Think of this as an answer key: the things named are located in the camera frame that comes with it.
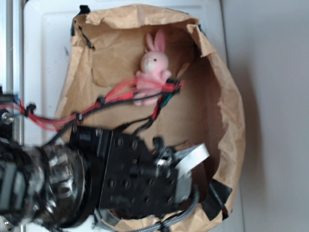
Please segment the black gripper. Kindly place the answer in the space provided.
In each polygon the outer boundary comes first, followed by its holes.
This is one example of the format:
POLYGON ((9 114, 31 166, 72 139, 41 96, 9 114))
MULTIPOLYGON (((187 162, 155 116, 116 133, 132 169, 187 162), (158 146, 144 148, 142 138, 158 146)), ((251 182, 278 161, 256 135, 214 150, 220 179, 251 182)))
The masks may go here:
POLYGON ((106 209, 132 218, 161 216, 179 210, 191 194, 192 178, 180 174, 173 149, 160 138, 149 150, 137 136, 77 126, 69 144, 86 163, 86 213, 106 209))

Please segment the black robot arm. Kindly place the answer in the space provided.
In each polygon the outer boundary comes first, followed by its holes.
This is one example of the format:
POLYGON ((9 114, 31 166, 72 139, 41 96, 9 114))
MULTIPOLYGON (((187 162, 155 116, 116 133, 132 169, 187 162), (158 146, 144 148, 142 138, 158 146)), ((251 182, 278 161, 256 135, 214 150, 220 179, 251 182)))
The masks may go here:
POLYGON ((196 204, 190 174, 181 175, 160 137, 149 150, 137 136, 78 126, 64 145, 25 147, 0 139, 0 214, 13 225, 48 229, 81 225, 114 211, 129 218, 163 216, 196 204))

